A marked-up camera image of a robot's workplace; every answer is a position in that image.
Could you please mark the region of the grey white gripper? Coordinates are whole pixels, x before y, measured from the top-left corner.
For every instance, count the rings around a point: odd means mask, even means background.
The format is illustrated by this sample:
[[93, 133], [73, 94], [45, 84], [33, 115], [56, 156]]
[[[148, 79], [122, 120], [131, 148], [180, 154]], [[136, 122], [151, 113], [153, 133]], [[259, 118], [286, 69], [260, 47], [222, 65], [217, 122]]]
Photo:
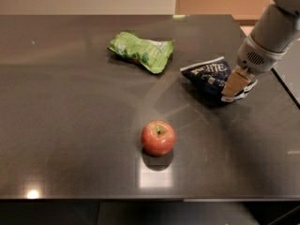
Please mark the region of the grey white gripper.
[[251, 36], [246, 37], [237, 52], [239, 67], [235, 67], [231, 72], [222, 90], [222, 95], [234, 97], [252, 81], [253, 74], [271, 70], [285, 54], [285, 52], [268, 51], [258, 45]]

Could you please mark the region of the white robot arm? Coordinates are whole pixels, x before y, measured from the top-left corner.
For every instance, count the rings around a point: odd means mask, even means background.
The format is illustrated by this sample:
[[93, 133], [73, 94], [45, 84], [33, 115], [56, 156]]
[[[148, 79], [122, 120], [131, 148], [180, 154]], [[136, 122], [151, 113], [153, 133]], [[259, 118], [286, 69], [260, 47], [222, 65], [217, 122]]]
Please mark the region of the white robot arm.
[[273, 0], [237, 52], [236, 67], [222, 90], [232, 101], [253, 78], [269, 71], [300, 35], [300, 0]]

